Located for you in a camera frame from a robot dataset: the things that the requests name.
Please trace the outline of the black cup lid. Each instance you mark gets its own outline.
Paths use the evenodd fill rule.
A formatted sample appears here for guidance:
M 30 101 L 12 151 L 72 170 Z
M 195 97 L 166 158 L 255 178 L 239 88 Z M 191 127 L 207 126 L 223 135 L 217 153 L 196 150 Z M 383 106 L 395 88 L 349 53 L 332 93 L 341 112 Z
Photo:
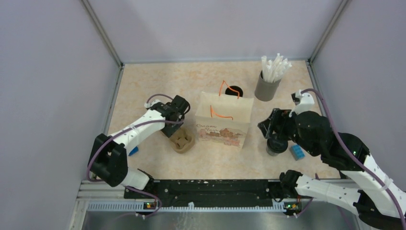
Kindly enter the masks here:
M 270 138 L 270 139 L 267 139 L 266 148 L 272 149 L 273 151 L 285 152 L 288 149 L 288 141 Z

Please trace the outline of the single black coffee cup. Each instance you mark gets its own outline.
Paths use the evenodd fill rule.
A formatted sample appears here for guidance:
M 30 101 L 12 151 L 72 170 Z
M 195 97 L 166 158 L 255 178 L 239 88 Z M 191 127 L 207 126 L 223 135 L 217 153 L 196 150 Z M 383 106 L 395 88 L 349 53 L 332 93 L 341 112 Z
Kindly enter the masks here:
M 270 156 L 278 156 L 280 154 L 283 153 L 283 151 L 273 151 L 272 149 L 266 148 L 266 152 L 270 155 Z

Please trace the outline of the beige paper takeout bag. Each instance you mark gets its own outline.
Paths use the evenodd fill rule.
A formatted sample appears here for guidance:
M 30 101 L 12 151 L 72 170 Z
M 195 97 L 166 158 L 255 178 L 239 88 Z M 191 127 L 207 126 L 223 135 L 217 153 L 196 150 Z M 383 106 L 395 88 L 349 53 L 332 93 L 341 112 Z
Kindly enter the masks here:
M 226 81 L 218 93 L 201 92 L 195 113 L 200 141 L 242 148 L 251 123 L 253 98 L 226 95 Z

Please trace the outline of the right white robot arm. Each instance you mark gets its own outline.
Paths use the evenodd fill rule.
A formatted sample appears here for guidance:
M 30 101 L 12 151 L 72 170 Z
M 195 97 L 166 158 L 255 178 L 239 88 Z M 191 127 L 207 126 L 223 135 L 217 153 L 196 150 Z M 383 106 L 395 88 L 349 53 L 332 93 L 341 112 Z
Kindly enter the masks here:
M 329 119 L 316 112 L 297 114 L 279 108 L 259 122 L 258 128 L 272 151 L 284 151 L 292 141 L 358 186 L 356 189 L 339 187 L 288 170 L 280 174 L 284 196 L 308 196 L 329 202 L 379 230 L 405 229 L 405 192 L 382 171 L 357 136 L 335 131 Z

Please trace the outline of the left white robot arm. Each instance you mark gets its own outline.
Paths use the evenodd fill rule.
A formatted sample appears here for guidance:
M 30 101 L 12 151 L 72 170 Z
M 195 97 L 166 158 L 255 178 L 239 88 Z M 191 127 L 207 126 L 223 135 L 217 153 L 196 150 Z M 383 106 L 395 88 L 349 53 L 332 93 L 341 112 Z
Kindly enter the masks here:
M 160 131 L 170 138 L 183 124 L 190 111 L 190 103 L 176 95 L 163 103 L 154 94 L 144 104 L 146 112 L 125 128 L 107 136 L 99 134 L 93 143 L 87 175 L 96 176 L 96 181 L 104 181 L 111 187 L 118 185 L 135 188 L 142 198 L 153 194 L 152 176 L 128 166 L 128 157 L 152 134 Z

